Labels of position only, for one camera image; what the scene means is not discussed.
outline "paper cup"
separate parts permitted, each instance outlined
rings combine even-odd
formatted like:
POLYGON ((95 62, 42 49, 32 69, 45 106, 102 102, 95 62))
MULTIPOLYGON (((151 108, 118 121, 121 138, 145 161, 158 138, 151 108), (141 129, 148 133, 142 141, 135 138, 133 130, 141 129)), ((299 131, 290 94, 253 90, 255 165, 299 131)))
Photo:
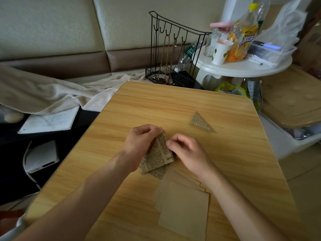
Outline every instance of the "paper cup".
POLYGON ((230 51, 233 42, 230 40, 223 40, 226 45, 215 43, 215 49, 213 53, 212 63, 216 65, 222 65, 226 59, 227 53, 230 51))

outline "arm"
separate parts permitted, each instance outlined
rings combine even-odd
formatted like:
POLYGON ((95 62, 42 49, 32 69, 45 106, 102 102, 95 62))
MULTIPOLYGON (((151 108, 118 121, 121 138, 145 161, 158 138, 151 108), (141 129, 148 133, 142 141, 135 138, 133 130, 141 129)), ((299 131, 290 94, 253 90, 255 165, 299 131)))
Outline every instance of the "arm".
POLYGON ((143 125, 130 130, 123 149, 62 202, 19 235, 22 240, 83 240, 124 179, 135 171, 162 128, 143 125))
POLYGON ((198 141, 183 134, 175 134, 166 145, 210 188, 241 241, 289 241, 287 236, 227 179, 198 141))

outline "hand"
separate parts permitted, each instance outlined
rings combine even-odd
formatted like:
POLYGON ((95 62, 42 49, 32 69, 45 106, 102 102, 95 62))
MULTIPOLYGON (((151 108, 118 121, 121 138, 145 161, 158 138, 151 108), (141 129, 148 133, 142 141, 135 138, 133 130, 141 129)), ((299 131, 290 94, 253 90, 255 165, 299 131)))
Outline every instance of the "hand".
POLYGON ((166 142, 167 147, 174 151, 184 165, 199 178, 215 164, 194 138, 184 134, 175 134, 166 142))
POLYGON ((132 128, 125 140, 123 152, 131 164, 131 171, 135 171, 141 161, 141 158, 146 154, 150 144, 165 130, 161 127, 146 124, 132 128))

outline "white blanket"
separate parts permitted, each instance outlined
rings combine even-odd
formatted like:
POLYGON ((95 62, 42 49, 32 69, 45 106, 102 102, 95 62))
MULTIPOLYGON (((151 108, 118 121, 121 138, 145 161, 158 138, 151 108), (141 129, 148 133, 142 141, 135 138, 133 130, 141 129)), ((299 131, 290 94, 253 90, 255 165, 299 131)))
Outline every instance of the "white blanket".
POLYGON ((102 111, 121 85, 131 80, 150 82, 140 73, 76 84, 0 65, 0 104, 31 114, 53 114, 79 105, 102 111))

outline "white round table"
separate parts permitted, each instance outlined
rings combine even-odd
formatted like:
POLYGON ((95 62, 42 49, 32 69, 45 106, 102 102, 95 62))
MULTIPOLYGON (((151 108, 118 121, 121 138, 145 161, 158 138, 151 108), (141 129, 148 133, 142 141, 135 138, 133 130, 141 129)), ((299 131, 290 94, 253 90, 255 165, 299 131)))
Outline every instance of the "white round table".
POLYGON ((199 49, 196 50, 195 58, 193 63, 200 70, 197 74, 196 81, 199 82, 202 87, 206 90, 213 90, 221 83, 222 76, 238 77, 238 78, 250 78, 250 77, 261 77, 278 72, 282 72, 287 69, 292 63, 292 56, 288 58, 285 62, 277 67, 270 67, 268 65, 260 65, 256 62, 250 61, 248 59, 243 59, 242 61, 235 63, 224 63, 222 65, 215 65, 212 63, 211 57, 206 57, 203 55, 205 46, 201 48, 201 52, 198 57, 197 64, 196 59, 199 49))

